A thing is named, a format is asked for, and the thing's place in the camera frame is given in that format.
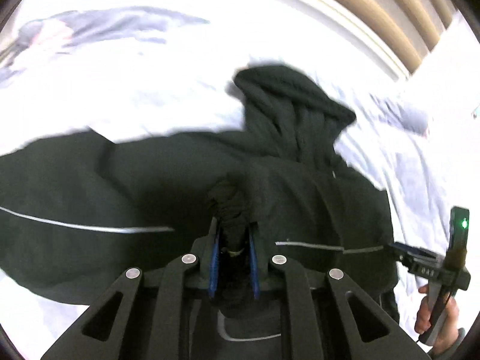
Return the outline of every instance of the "bed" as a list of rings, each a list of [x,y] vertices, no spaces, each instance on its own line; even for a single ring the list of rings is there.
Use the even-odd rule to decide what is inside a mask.
[[[428,144],[429,114],[399,95],[399,82],[419,62],[415,52],[392,51],[400,35],[383,34],[383,40],[373,25],[335,0],[223,0],[222,7],[218,0],[81,1],[78,12],[57,12],[19,28],[0,68],[6,109],[0,115],[0,155],[40,138],[88,130],[114,143],[181,131],[241,130],[243,104],[232,88],[233,75],[247,66],[281,62],[355,111],[357,122],[342,133],[335,150],[376,188],[387,190],[395,240],[445,251],[452,204]],[[54,52],[32,52],[46,22],[77,23],[79,17],[82,26],[60,36],[77,43],[61,41]],[[146,27],[125,36],[145,17]],[[446,11],[442,17],[447,23]],[[104,37],[118,28],[118,36]],[[54,38],[62,31],[55,30]],[[299,36],[301,42],[292,42]],[[95,86],[85,85],[89,81]],[[119,231],[79,228],[85,230]],[[398,271],[400,325],[416,339],[418,302],[412,294],[424,283],[401,266]],[[39,359],[86,306],[39,297],[1,275],[0,293],[7,301],[0,305],[0,321],[26,359]]]

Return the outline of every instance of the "person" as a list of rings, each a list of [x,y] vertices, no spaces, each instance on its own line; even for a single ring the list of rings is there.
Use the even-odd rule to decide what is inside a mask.
[[[428,285],[420,287],[418,292],[421,294],[428,293]],[[465,330],[458,329],[459,308],[455,298],[451,297],[445,307],[447,318],[443,324],[438,337],[428,352],[429,356],[435,360],[447,360],[452,357],[455,350],[458,348],[463,338],[465,337]],[[428,296],[421,301],[420,308],[417,313],[417,321],[415,322],[415,332],[423,334],[430,328],[431,311],[428,307]]]

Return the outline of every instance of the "hand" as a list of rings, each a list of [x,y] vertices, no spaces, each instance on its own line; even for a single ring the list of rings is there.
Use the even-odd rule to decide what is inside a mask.
[[[428,293],[428,285],[420,287],[418,292],[421,294]],[[459,309],[454,298],[450,298],[445,307],[447,318],[443,324],[443,328],[433,345],[433,354],[438,356],[450,348],[458,339],[458,315]],[[425,333],[430,328],[431,311],[428,308],[428,296],[424,297],[420,304],[420,309],[417,313],[417,321],[415,323],[415,331],[418,334]]]

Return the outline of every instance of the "silver screw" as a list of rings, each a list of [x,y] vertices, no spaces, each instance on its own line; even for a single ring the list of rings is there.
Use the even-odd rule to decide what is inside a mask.
[[[184,264],[192,264],[197,261],[197,256],[194,254],[184,254],[181,260]]]
[[[130,268],[127,272],[125,272],[125,276],[127,276],[129,279],[136,279],[138,276],[140,276],[140,269]]]
[[[282,256],[281,254],[276,254],[275,256],[272,257],[272,262],[279,266],[285,264],[286,261],[287,261],[287,258],[285,256]]]
[[[335,279],[335,280],[340,280],[343,277],[343,272],[337,268],[330,269],[330,272],[328,274],[332,279]]]

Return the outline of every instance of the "white stripe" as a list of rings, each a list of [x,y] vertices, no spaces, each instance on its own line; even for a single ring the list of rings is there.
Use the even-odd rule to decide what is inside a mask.
[[[273,334],[273,335],[268,335],[266,337],[256,337],[256,338],[230,337],[227,331],[225,330],[225,315],[223,315],[221,311],[218,311],[218,314],[217,314],[217,332],[218,334],[220,334],[220,337],[222,337],[225,341],[230,341],[230,342],[261,341],[261,340],[269,340],[271,338],[276,338],[281,336],[281,334]]]
[[[277,241],[277,242],[275,242],[275,245],[277,245],[277,246],[302,246],[304,248],[323,249],[325,251],[340,251],[343,254],[371,253],[371,252],[374,252],[374,251],[383,250],[383,246],[364,247],[363,249],[344,249],[344,247],[342,247],[342,246],[309,244],[309,243],[306,243],[306,242],[296,242],[296,241]]]
[[[0,210],[8,212],[8,214],[18,216],[19,218],[30,219],[36,222],[48,223],[49,225],[63,226],[63,227],[69,227],[69,228],[79,229],[79,230],[102,231],[106,233],[123,233],[123,234],[161,233],[161,232],[174,231],[174,229],[172,229],[171,227],[100,227],[100,226],[75,225],[73,223],[63,223],[58,221],[52,221],[50,219],[36,218],[35,216],[20,214],[18,212],[9,210],[8,208],[1,207],[1,206],[0,206]]]

